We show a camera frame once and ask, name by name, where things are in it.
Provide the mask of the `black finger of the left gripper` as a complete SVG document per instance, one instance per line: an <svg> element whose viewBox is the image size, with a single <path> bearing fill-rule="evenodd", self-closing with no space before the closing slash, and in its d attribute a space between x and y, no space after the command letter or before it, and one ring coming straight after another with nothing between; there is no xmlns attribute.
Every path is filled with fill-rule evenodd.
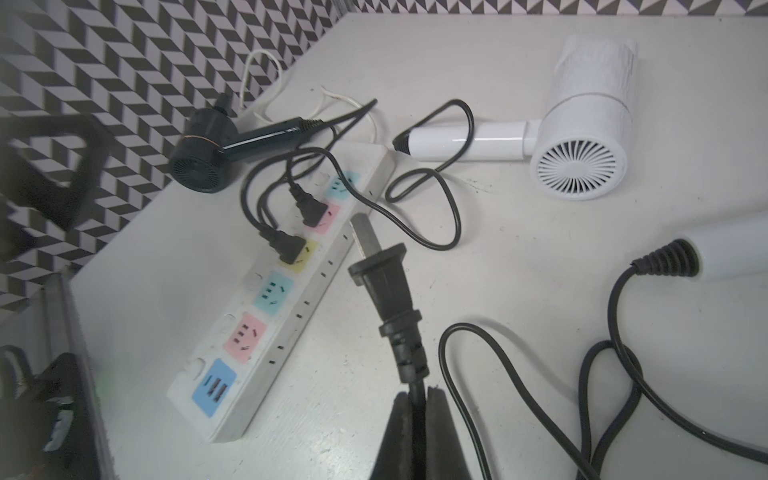
<svg viewBox="0 0 768 480"><path fill-rule="evenodd" d="M17 140L76 137L82 151L76 164L59 177L23 154ZM72 230L89 216L102 172L111 154L111 130L89 114L3 117L1 119L1 196L37 210L62 230Z"/></svg>

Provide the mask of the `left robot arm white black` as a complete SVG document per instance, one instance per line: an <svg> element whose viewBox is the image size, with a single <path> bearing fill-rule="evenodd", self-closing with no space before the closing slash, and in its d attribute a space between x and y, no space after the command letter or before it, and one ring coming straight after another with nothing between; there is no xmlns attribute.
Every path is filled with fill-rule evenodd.
<svg viewBox="0 0 768 480"><path fill-rule="evenodd" d="M75 136L85 147L66 186L12 144L62 136ZM66 233L85 221L113 142L111 132L92 115L2 119L2 266L42 245L41 238L11 219L14 206L30 208ZM111 479L114 471L68 273L46 279L33 307L3 326L22 337L1 343L1 476Z"/></svg>

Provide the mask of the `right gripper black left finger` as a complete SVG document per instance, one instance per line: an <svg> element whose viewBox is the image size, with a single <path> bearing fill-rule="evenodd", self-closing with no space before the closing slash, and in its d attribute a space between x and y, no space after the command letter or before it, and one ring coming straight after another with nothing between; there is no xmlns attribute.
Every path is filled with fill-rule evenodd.
<svg viewBox="0 0 768 480"><path fill-rule="evenodd" d="M409 396L395 396L370 480L414 479L413 412Z"/></svg>

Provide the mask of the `white power strip colourful sockets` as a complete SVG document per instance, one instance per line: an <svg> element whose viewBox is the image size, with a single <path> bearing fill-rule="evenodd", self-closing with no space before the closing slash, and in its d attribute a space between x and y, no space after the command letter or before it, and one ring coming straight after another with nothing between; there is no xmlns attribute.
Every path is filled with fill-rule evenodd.
<svg viewBox="0 0 768 480"><path fill-rule="evenodd" d="M287 188L270 197L279 226L306 241L297 260L285 263L259 242L169 387L169 400L207 442L243 436L350 250L350 219L366 208L345 185L375 201L395 168L382 145L341 141L332 153L334 162L297 181L327 206L317 226L304 225Z"/></svg>

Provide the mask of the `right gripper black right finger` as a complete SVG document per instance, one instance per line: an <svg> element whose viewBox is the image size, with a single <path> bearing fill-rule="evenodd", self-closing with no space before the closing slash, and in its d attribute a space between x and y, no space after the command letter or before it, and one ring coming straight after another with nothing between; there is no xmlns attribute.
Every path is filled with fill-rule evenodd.
<svg viewBox="0 0 768 480"><path fill-rule="evenodd" d="M426 478L469 480L465 456L444 390L429 387L426 402Z"/></svg>

